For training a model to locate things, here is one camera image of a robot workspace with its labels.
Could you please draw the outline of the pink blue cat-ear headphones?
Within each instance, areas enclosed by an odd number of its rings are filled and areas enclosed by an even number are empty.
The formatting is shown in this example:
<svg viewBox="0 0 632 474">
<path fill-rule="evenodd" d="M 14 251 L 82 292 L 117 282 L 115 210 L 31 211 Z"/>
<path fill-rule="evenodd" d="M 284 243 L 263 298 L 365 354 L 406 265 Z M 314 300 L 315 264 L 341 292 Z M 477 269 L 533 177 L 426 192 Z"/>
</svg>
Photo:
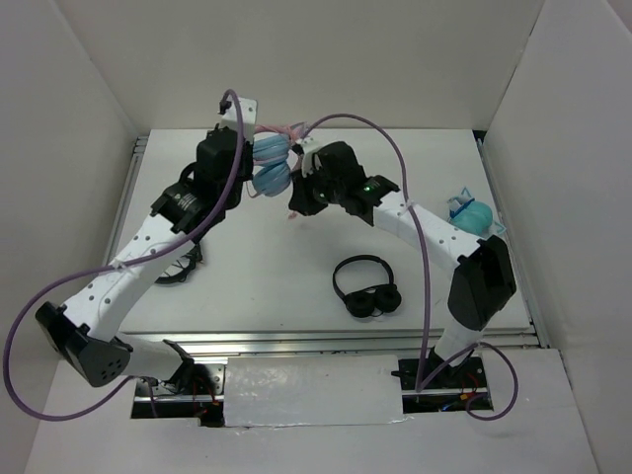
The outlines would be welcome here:
<svg viewBox="0 0 632 474">
<path fill-rule="evenodd" d="M 289 125 L 257 125 L 253 147 L 253 163 L 258 171 L 252 178 L 250 198 L 272 198 L 291 184 L 291 173 L 302 164 L 302 152 L 296 142 L 307 129 L 306 122 Z"/>
</svg>

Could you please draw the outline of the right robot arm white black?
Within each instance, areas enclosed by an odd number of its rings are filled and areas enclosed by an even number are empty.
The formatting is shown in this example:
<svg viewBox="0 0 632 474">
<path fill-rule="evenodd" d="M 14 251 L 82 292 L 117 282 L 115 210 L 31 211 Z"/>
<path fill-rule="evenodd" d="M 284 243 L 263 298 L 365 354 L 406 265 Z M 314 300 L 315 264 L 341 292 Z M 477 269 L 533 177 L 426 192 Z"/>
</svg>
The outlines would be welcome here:
<svg viewBox="0 0 632 474">
<path fill-rule="evenodd" d="M 431 351 L 430 374 L 440 386 L 455 384 L 464 374 L 471 345 L 516 292 L 505 241 L 460 230 L 405 198 L 395 183 L 379 175 L 368 177 L 343 141 L 321 145 L 304 138 L 293 148 L 302 160 L 291 175 L 291 210 L 311 216 L 338 205 L 369 226 L 425 250 L 429 261 L 449 273 L 451 318 Z"/>
</svg>

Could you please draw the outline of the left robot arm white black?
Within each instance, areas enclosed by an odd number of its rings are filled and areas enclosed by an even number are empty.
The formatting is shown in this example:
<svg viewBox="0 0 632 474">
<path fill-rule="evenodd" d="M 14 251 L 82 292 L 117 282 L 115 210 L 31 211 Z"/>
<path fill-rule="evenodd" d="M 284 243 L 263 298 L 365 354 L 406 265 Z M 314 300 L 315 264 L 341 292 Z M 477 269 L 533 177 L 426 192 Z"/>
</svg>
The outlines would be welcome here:
<svg viewBox="0 0 632 474">
<path fill-rule="evenodd" d="M 122 375 L 157 378 L 175 394 L 193 385 L 196 364 L 178 344 L 125 337 L 119 328 L 155 281 L 240 203 L 253 142 L 251 126 L 218 124 L 118 255 L 75 295 L 37 310 L 53 348 L 90 386 Z"/>
</svg>

